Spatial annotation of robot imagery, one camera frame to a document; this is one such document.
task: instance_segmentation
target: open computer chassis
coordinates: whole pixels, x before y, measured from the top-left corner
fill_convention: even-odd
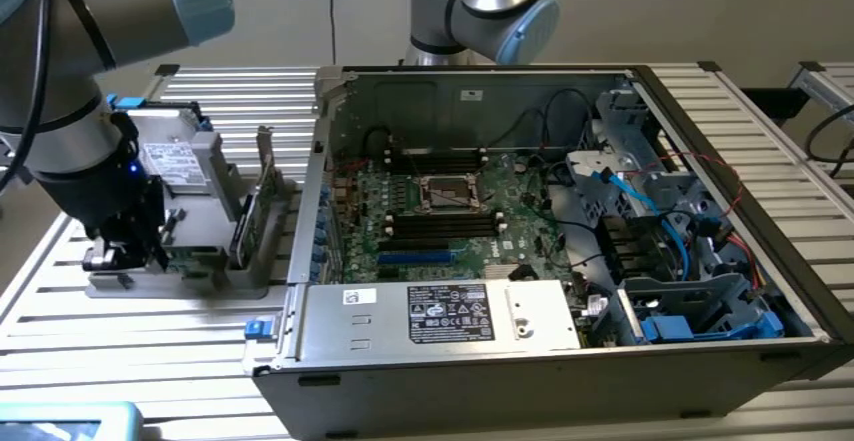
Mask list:
[[[253,369],[295,437],[723,415],[851,357],[847,312],[646,66],[324,68],[316,88]]]

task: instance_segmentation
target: white wall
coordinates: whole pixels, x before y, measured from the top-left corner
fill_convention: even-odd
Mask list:
[[[854,60],[850,0],[559,0],[547,62],[712,59],[746,84],[783,82],[802,59]],[[204,46],[125,68],[105,88],[141,90],[152,67],[331,62],[327,0],[235,0],[237,25]],[[339,61],[387,64],[408,39],[408,0],[336,0]]]

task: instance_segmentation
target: red wire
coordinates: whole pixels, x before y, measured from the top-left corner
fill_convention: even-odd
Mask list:
[[[671,159],[671,158],[678,157],[678,156],[694,156],[695,158],[703,159],[710,163],[719,164],[720,166],[723,166],[724,168],[727,168],[732,172],[732,176],[735,176],[735,179],[738,180],[738,191],[735,193],[735,199],[730,203],[730,207],[723,212],[723,214],[719,216],[720,218],[726,217],[732,212],[732,209],[735,208],[738,203],[742,201],[742,196],[744,195],[744,183],[742,182],[742,178],[738,175],[738,172],[735,171],[735,168],[732,166],[730,166],[726,163],[726,161],[723,161],[722,159],[712,158],[711,156],[708,156],[706,154],[699,154],[699,153],[690,153],[690,152],[688,153],[672,153],[672,154],[667,154],[664,156],[660,156],[656,159],[655,162],[647,164],[639,171],[635,171],[635,173],[643,173],[643,172],[648,171],[651,168],[658,166],[658,161],[664,161],[664,160]]]
[[[759,268],[756,267],[756,260],[752,257],[752,252],[747,247],[747,244],[732,234],[726,238],[735,246],[742,248],[744,253],[747,254],[747,260],[750,261],[750,275],[752,276],[752,289],[759,289],[759,278],[756,276],[756,272]]]

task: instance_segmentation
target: motherboard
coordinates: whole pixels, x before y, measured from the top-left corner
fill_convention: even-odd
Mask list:
[[[538,156],[355,161],[335,177],[343,282],[559,279],[562,236],[520,197]]]

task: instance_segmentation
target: gray metal panel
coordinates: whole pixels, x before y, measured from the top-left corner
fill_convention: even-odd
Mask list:
[[[655,71],[680,99],[731,97],[719,80],[692,65],[660,66]],[[300,93],[311,91],[312,76],[311,68],[184,68],[157,91],[169,95]],[[300,133],[311,133],[315,119],[311,103],[301,98],[285,102],[280,101],[288,98],[269,99],[273,101],[255,100],[261,101],[257,104],[240,98],[216,103],[208,99],[201,104],[224,134],[225,146],[233,148],[227,156],[232,162],[243,163],[243,170],[252,164],[244,159],[256,159],[251,141],[255,127],[265,124],[277,134],[280,166],[300,173],[308,148],[307,136]],[[690,111],[698,123],[720,119],[719,109]],[[722,152],[762,149],[771,151],[767,154],[775,160],[780,159],[775,143],[763,135],[718,135],[712,142]],[[845,220],[839,208],[808,179],[792,181],[758,176],[747,187],[763,202],[771,203],[767,209],[778,222],[786,223],[792,218]],[[808,208],[803,207],[804,197]],[[288,439],[252,381],[243,376],[241,367],[243,322],[281,308],[283,288],[273,286],[271,295],[257,301],[215,304],[187,300],[93,300],[83,295],[85,276],[71,264],[79,261],[87,246],[81,229],[60,216],[53,231],[56,234],[45,236],[0,298],[0,399],[133,401],[148,420],[145,439]],[[289,241],[285,236],[277,266],[281,275],[287,269]],[[854,273],[853,268],[851,261],[815,265],[818,274],[838,290],[851,310],[854,275],[847,273]],[[851,439],[854,364],[817,382],[783,384],[723,419],[466,434],[436,439],[674,440],[688,437],[731,441]]]

